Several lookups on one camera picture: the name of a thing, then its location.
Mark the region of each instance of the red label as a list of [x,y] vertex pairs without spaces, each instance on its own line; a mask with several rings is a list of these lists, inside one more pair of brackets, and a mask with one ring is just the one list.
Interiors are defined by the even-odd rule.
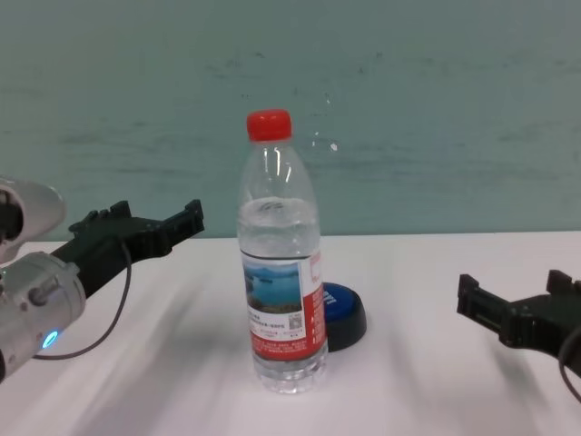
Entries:
[[281,361],[317,352],[326,339],[320,254],[299,260],[242,258],[254,351]]
[[306,337],[295,341],[270,341],[251,333],[252,348],[260,356],[273,360],[304,359],[319,350],[325,342],[325,312],[323,306],[323,287],[302,299]]

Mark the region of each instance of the blue round object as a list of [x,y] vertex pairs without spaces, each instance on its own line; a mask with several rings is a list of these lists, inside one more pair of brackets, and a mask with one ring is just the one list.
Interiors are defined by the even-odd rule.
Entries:
[[351,315],[355,304],[353,291],[335,283],[323,284],[325,321],[334,322]]

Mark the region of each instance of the table surface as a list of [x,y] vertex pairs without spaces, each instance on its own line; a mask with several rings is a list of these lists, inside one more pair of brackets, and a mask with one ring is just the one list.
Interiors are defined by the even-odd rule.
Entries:
[[[581,405],[556,360],[504,348],[456,303],[460,273],[509,300],[542,293],[551,268],[581,277],[581,233],[328,237],[321,249],[325,280],[360,294],[369,329],[330,354],[314,391],[261,387],[236,241],[191,240],[135,265],[125,311],[100,347],[31,361],[2,384],[0,434],[579,434]],[[123,280],[92,297],[51,352],[100,336]]]

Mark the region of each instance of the water bottle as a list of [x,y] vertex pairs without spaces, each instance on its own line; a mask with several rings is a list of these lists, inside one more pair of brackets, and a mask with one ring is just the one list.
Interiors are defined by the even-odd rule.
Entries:
[[309,390],[324,372],[327,337],[319,212],[291,144],[291,117],[247,118],[251,156],[241,180],[238,242],[254,367],[271,391]]

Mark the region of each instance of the water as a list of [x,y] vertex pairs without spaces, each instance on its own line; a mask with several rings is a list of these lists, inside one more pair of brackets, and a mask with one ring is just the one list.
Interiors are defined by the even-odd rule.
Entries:
[[[316,206],[298,198],[268,197],[250,201],[239,210],[238,239],[241,250],[255,257],[311,256],[319,250]],[[325,342],[315,354],[301,361],[266,360],[254,354],[254,366],[268,389],[298,393],[312,388],[322,376],[327,352]]]

